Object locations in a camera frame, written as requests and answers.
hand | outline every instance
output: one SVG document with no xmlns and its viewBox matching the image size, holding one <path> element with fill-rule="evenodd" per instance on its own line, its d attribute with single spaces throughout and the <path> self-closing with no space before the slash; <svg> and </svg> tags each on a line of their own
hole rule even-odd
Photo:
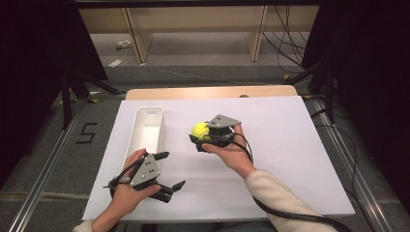
<svg viewBox="0 0 410 232">
<path fill-rule="evenodd" d="M 146 154 L 145 149 L 138 150 L 130 155 L 124 164 L 123 170 L 133 162 L 139 160 Z M 130 177 L 134 168 L 124 174 L 124 177 Z M 108 231 L 123 216 L 135 210 L 136 206 L 146 197 L 158 192 L 161 187 L 158 185 L 149 186 L 143 190 L 135 190 L 127 184 L 119 184 L 114 192 L 111 203 L 95 220 L 92 222 L 93 232 Z"/>
<path fill-rule="evenodd" d="M 241 125 L 235 125 L 234 131 L 244 135 Z M 240 135 L 235 135 L 234 141 L 244 147 L 247 147 L 245 139 Z M 233 143 L 227 145 L 226 147 L 218 147 L 209 143 L 204 143 L 202 148 L 209 153 L 217 154 L 226 166 L 233 169 L 244 179 L 250 172 L 256 170 L 252 162 L 249 160 L 247 153 Z"/>
</svg>

tennis ball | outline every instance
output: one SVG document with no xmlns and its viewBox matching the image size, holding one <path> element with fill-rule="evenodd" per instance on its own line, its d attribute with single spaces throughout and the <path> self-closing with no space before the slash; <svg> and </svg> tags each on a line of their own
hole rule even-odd
<svg viewBox="0 0 410 232">
<path fill-rule="evenodd" d="M 190 134 L 197 137 L 198 139 L 207 139 L 204 138 L 204 136 L 208 135 L 208 133 L 209 128 L 207 126 L 207 123 L 198 123 L 193 127 L 192 132 Z"/>
</svg>

sleeve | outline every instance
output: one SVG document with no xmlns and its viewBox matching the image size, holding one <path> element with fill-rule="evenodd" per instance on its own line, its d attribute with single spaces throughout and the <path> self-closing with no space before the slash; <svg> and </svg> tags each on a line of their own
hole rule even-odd
<svg viewBox="0 0 410 232">
<path fill-rule="evenodd" d="M 320 216 L 304 201 L 296 196 L 278 178 L 264 170 L 255 170 L 245 179 L 245 185 L 250 193 L 264 205 L 287 213 Z M 280 232 L 334 232 L 334 227 L 322 223 L 308 222 L 296 219 L 286 219 L 268 214 L 268 218 Z"/>
<path fill-rule="evenodd" d="M 92 223 L 92 220 L 84 220 L 73 229 L 73 232 L 93 232 L 93 227 L 91 226 Z"/>
</svg>

white plastic bin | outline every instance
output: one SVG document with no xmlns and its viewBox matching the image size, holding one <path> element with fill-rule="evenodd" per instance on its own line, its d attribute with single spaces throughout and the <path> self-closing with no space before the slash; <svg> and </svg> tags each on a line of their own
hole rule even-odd
<svg viewBox="0 0 410 232">
<path fill-rule="evenodd" d="M 146 148 L 148 153 L 163 152 L 165 124 L 161 107 L 141 107 L 136 110 L 127 157 Z"/>
</svg>

white table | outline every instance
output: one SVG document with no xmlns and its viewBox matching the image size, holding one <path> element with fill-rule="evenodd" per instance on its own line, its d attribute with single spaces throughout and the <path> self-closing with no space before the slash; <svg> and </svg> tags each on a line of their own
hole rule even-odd
<svg viewBox="0 0 410 232">
<path fill-rule="evenodd" d="M 212 100 L 123 101 L 83 219 L 97 217 L 110 201 L 106 186 L 121 172 L 133 117 L 138 107 L 164 110 L 164 150 L 159 182 L 172 187 L 187 180 L 165 204 L 146 199 L 123 220 L 141 223 L 230 221 L 266 218 L 243 180 L 213 154 L 198 153 L 189 133 L 217 114 L 238 119 L 253 150 L 254 164 L 282 179 L 322 215 L 353 215 L 354 210 L 300 97 Z"/>
</svg>

